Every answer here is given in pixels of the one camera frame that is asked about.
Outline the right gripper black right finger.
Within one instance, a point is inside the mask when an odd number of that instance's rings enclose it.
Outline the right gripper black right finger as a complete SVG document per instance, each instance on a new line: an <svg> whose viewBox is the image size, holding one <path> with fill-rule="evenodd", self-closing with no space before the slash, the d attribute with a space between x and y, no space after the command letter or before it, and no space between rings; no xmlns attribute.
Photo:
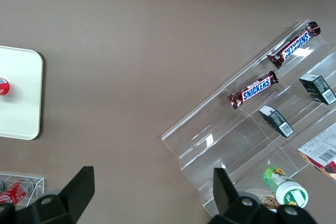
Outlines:
<svg viewBox="0 0 336 224"><path fill-rule="evenodd" d="M213 194L219 214L210 223L262 223L262 205L249 193L238 193L225 169L215 168Z"/></svg>

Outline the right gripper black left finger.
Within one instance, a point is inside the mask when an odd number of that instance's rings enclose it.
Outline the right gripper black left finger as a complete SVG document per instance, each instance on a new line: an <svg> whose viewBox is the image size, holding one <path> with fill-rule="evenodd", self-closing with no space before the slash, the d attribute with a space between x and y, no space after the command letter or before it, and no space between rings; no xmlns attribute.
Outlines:
<svg viewBox="0 0 336 224"><path fill-rule="evenodd" d="M58 194L30 205L25 223L77 223L94 196L94 184L94 168L84 166Z"/></svg>

